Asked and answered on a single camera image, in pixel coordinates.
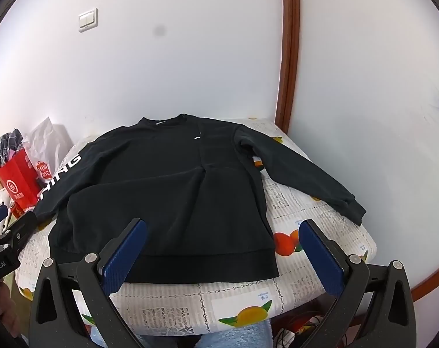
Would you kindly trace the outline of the person's left hand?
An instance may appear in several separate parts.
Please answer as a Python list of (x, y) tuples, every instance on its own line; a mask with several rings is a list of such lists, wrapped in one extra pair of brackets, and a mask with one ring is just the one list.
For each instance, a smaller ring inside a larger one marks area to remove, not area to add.
[(20, 321), (8, 286), (0, 281), (0, 320), (13, 338), (20, 334)]

